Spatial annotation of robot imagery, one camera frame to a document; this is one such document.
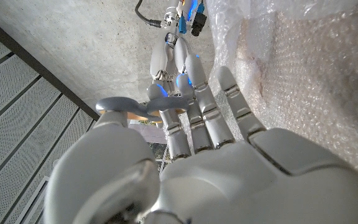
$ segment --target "concrete ceiling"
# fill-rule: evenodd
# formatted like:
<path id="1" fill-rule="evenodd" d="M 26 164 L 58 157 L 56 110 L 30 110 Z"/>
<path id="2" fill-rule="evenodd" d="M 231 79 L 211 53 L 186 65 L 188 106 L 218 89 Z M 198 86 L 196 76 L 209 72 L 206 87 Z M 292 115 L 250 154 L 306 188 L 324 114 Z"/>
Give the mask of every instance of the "concrete ceiling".
<path id="1" fill-rule="evenodd" d="M 137 1 L 0 0 L 0 27 L 92 109 L 97 100 L 128 96 L 147 101 L 150 58 L 161 29 L 135 14 Z M 149 19 L 163 19 L 163 1 L 143 1 Z M 209 21 L 186 39 L 204 63 L 214 62 Z"/>

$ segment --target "bubble wrap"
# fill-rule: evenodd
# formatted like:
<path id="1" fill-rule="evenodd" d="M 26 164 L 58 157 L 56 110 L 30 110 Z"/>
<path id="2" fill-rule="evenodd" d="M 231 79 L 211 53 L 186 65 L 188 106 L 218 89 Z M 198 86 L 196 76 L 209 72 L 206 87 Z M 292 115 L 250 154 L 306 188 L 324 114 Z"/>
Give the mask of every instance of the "bubble wrap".
<path id="1" fill-rule="evenodd" d="M 221 65 L 267 128 L 294 131 L 358 170 L 358 1 L 208 0 L 207 9 L 216 49 L 209 85 L 236 139 Z"/>

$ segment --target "blue connector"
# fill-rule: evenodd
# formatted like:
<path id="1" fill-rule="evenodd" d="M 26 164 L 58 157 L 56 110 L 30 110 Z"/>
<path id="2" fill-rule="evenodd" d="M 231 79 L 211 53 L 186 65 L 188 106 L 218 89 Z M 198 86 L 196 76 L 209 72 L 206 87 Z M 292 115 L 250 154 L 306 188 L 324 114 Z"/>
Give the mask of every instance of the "blue connector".
<path id="1" fill-rule="evenodd" d="M 201 2 L 201 3 L 198 5 L 197 12 L 203 13 L 203 12 L 204 12 L 204 9 L 205 9 L 204 3 Z"/>
<path id="2" fill-rule="evenodd" d="M 181 34 L 186 34 L 186 19 L 183 16 L 183 13 L 179 19 L 179 32 Z"/>

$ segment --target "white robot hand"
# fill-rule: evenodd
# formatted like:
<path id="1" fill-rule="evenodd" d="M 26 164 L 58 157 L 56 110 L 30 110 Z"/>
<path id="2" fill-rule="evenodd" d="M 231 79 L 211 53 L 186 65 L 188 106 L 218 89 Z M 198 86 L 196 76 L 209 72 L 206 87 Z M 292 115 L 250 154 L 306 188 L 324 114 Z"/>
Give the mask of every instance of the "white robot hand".
<path id="1" fill-rule="evenodd" d="M 219 82 L 245 139 L 235 142 L 200 59 L 189 55 L 185 64 L 191 85 L 178 77 L 183 98 L 165 97 L 155 85 L 146 108 L 115 98 L 98 103 L 100 120 L 53 170 L 47 223 L 133 223 L 143 215 L 145 223 L 358 223 L 358 172 L 301 136 L 266 130 L 223 67 Z M 202 140 L 209 150 L 177 157 L 158 177 L 150 149 L 126 118 L 156 121 L 159 111 L 174 136 L 181 110 L 189 113 L 194 145 Z M 168 144 L 172 155 L 189 154 L 186 138 Z"/>

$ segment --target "cable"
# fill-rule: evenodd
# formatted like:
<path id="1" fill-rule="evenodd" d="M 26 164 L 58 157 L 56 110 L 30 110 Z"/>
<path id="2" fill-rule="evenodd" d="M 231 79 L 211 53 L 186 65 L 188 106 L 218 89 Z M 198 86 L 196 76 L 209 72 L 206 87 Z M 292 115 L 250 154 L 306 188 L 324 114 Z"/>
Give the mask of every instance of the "cable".
<path id="1" fill-rule="evenodd" d="M 148 19 L 146 17 L 144 17 L 140 12 L 139 12 L 139 7 L 142 4 L 143 0 L 139 0 L 139 2 L 137 3 L 136 7 L 135 7 L 135 12 L 137 14 L 137 16 L 139 16 L 139 18 L 141 18 L 144 22 L 146 22 L 148 25 L 150 26 L 154 26 L 154 27 L 158 27 L 161 28 L 161 21 L 159 20 L 154 20 L 154 19 Z"/>

